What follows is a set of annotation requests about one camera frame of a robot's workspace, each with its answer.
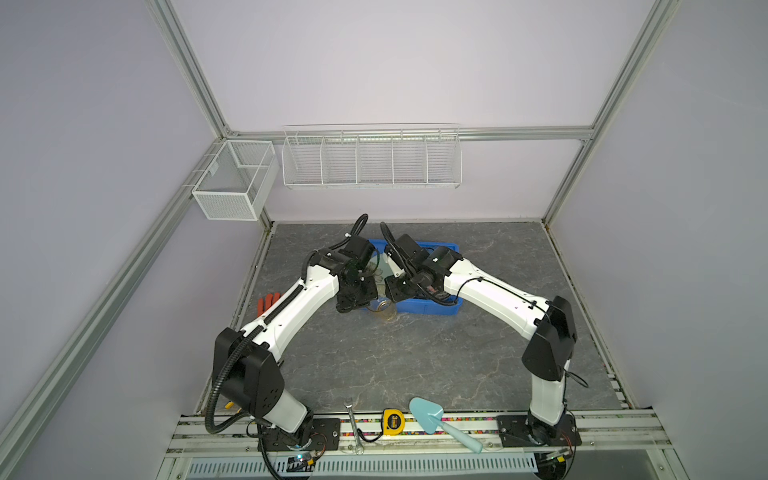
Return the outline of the amber glass cup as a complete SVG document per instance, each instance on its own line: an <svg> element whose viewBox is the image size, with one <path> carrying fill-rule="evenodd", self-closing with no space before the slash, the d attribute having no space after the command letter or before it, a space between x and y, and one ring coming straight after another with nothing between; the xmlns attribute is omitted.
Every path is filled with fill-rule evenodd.
<svg viewBox="0 0 768 480"><path fill-rule="evenodd" d="M385 297L373 300L367 307L367 310L374 318L381 321L391 321L398 314L397 304Z"/></svg>

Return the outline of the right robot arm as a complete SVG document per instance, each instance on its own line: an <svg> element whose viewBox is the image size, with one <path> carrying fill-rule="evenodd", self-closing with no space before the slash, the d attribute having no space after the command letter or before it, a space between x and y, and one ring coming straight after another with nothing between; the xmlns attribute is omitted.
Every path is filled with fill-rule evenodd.
<svg viewBox="0 0 768 480"><path fill-rule="evenodd" d="M578 340L571 304L526 293L474 265L448 247L428 250L409 235L395 237L382 222L392 274L386 296L394 302L423 297L442 306L463 299L495 316L527 341L522 363L531 374L532 397L519 439L537 446L581 444L565 393Z"/></svg>

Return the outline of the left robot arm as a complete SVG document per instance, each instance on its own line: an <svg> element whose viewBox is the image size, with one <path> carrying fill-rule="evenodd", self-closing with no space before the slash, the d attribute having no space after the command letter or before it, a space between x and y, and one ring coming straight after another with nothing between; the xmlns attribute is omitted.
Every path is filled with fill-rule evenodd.
<svg viewBox="0 0 768 480"><path fill-rule="evenodd" d="M206 400L205 429L219 434L249 418L305 443L312 414L286 390L279 362L289 343L330 300L346 314L378 297L367 265L375 247L361 233L362 214L344 238L311 251L298 280L274 305L241 329L225 328L215 340L211 387Z"/></svg>

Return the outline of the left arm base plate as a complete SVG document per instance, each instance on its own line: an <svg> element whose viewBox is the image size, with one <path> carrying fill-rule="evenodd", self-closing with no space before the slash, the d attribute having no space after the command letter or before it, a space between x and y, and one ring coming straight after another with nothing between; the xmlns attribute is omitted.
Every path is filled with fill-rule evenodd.
<svg viewBox="0 0 768 480"><path fill-rule="evenodd" d="M280 428L265 429L262 439L268 452L336 451L339 448L340 430L339 419L310 416L293 433Z"/></svg>

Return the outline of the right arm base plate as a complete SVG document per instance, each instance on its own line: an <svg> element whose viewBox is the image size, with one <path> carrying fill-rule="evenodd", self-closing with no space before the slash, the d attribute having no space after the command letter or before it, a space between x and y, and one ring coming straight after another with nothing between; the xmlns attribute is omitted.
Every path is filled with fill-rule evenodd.
<svg viewBox="0 0 768 480"><path fill-rule="evenodd" d="M504 447L578 447L582 439L576 418L564 413L556 425L549 425L529 414L497 417L499 436Z"/></svg>

